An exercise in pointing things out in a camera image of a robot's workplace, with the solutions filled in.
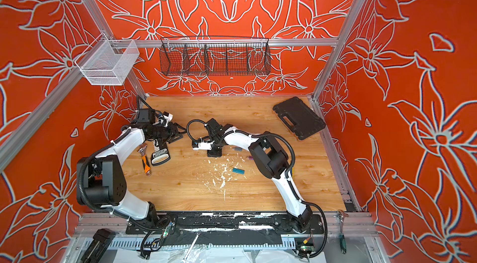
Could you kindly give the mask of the teal usb drive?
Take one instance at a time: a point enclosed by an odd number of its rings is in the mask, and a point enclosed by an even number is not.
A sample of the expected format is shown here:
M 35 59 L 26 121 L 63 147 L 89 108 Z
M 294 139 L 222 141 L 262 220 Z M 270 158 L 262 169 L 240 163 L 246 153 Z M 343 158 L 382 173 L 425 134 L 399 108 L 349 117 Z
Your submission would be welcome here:
M 244 175 L 244 174 L 245 174 L 245 171 L 244 171 L 244 170 L 238 169 L 238 168 L 233 168 L 233 169 L 232 169 L 232 172 L 233 172 L 233 173 L 236 173 L 236 174 L 241 174 L 241 175 Z

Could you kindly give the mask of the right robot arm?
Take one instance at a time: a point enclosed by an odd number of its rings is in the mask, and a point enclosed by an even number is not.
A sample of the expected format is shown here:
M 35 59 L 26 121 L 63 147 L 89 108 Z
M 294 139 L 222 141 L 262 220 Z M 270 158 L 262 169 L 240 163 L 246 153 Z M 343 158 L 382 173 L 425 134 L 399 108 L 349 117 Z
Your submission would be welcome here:
M 191 139 L 192 148 L 205 150 L 209 157 L 221 157 L 224 146 L 234 146 L 248 150 L 260 173 L 272 180 L 292 220 L 295 231 L 308 230 L 313 218 L 312 208 L 320 213 L 324 234 L 328 226 L 324 211 L 315 203 L 305 201 L 293 181 L 293 167 L 296 155 L 284 137 L 271 132 L 252 134 L 233 125 L 220 125 L 215 119 L 205 122 L 194 119 L 186 125 L 186 133 Z

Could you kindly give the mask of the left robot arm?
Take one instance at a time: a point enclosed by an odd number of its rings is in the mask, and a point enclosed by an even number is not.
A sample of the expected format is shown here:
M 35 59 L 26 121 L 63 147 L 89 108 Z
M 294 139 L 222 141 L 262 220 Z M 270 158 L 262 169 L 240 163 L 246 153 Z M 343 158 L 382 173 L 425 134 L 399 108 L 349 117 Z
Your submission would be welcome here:
M 122 169 L 138 152 L 146 175 L 171 159 L 168 144 L 183 138 L 185 128 L 174 122 L 133 123 L 120 136 L 77 164 L 77 201 L 95 212 L 110 213 L 144 230 L 158 229 L 160 221 L 152 202 L 136 197 L 127 188 Z

